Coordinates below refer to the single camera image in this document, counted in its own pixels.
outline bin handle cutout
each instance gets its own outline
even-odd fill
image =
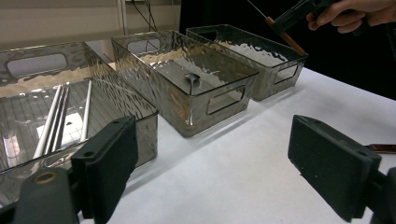
[[[206,114],[212,115],[242,100],[245,95],[245,85],[236,87],[230,91],[214,96],[206,106]]]
[[[155,52],[160,49],[160,39],[148,39],[131,42],[128,44],[127,49],[132,54],[142,54],[148,52]]]
[[[283,82],[287,79],[290,79],[294,77],[297,73],[298,69],[298,64],[295,64],[293,66],[284,68],[276,73],[276,77],[274,79],[274,84],[278,84],[280,82]]]
[[[8,73],[15,78],[62,71],[67,67],[68,62],[62,53],[23,58],[6,63]]]

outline finger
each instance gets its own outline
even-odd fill
[[[334,20],[343,11],[350,9],[349,1],[339,1],[327,7],[318,17],[318,25],[324,25]]]
[[[358,29],[362,24],[362,20],[354,21],[348,25],[340,26],[337,28],[338,33],[347,34]]]
[[[315,14],[314,13],[309,13],[309,14],[307,14],[306,15],[306,20],[307,21],[315,21],[316,20],[316,18],[315,18]]]
[[[366,16],[366,13],[359,11],[352,11],[347,14],[338,15],[334,20],[332,20],[333,26],[345,26],[354,21],[359,21]]]
[[[308,28],[311,31],[316,31],[319,28],[319,25],[315,21],[311,21],[308,23]]]
[[[396,7],[388,7],[383,10],[367,14],[367,22],[370,26],[376,26],[396,21]]]

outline white tablecloth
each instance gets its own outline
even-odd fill
[[[295,87],[193,138],[159,116],[158,157],[133,172],[109,223],[345,223],[288,159],[293,115],[364,146],[396,144],[395,101],[304,68]],[[381,156],[385,174],[396,155]]]

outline black curtain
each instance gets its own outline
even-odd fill
[[[276,19],[298,1],[250,0],[267,17]],[[286,43],[265,24],[264,17],[248,2],[229,0],[183,0],[180,29],[194,26],[230,24],[253,34]],[[305,67],[355,87],[396,100],[396,61],[386,25],[371,28],[364,35],[341,35],[330,25],[312,32],[305,20],[287,33],[309,54]]]

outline clear plastic bin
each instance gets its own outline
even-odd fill
[[[183,137],[245,110],[258,72],[176,31],[112,38],[117,71]]]
[[[251,96],[255,101],[295,86],[308,57],[228,24],[187,28],[186,36],[257,69]]]
[[[114,119],[135,115],[136,167],[157,156],[159,111],[83,42],[0,52],[0,80],[1,205],[16,201],[21,183],[40,167],[70,168],[70,157]],[[59,85],[68,88],[56,104],[64,110],[54,110],[64,112],[64,125],[56,122],[62,138],[57,147],[39,152],[40,137],[54,133],[43,131],[57,117],[50,111]]]

